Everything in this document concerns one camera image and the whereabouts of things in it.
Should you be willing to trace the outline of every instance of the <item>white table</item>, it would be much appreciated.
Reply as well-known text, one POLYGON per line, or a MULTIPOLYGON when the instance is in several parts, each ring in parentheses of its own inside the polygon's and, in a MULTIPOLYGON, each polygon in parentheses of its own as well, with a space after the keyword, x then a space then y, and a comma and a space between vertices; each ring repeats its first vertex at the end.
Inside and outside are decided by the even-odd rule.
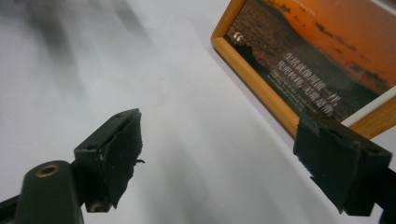
MULTIPOLYGON (((0 201, 110 116, 140 108, 146 164, 101 223, 377 223, 339 215, 293 141, 213 50, 226 0, 63 0, 57 32, 0 2, 0 201)), ((396 129, 375 141, 396 152, 396 129)))

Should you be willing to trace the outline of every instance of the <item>landscape photo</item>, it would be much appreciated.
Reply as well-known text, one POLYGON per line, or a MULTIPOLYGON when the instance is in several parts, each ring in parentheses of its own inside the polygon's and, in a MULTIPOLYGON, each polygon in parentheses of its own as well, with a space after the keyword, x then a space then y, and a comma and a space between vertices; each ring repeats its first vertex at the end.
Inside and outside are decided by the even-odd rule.
POLYGON ((342 121, 395 86, 393 27, 371 0, 247 0, 224 38, 296 113, 342 121))

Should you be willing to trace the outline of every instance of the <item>orange sky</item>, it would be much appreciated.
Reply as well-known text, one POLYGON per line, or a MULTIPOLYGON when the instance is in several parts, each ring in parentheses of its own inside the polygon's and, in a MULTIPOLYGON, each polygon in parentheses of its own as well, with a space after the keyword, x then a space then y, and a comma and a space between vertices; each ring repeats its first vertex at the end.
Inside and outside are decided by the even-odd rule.
POLYGON ((396 16, 369 0, 275 2, 291 9, 284 14, 302 37, 337 62, 353 61, 396 85, 396 16))

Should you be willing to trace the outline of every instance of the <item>framed picture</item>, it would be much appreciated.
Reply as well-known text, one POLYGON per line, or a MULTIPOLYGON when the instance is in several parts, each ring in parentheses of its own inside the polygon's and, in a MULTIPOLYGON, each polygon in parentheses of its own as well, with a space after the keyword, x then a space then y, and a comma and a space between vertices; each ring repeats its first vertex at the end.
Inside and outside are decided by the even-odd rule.
POLYGON ((396 124, 396 3, 232 0, 213 47, 295 136, 305 110, 373 138, 396 124))

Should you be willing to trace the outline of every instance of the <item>wooden frame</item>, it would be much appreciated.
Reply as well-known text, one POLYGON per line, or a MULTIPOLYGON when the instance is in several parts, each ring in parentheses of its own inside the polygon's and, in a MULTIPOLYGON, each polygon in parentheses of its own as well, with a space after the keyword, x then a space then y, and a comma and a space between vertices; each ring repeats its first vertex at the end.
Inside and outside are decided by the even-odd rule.
MULTIPOLYGON (((227 6, 211 36, 213 47, 290 135, 295 137, 299 115, 225 38, 246 1, 232 0, 227 6)), ((376 109, 369 112, 366 111, 365 114, 361 114, 358 120, 348 121, 349 123, 344 124, 367 138, 373 138, 393 127, 396 124, 395 87, 390 88, 387 94, 387 98, 383 98, 381 103, 376 102, 376 109)))

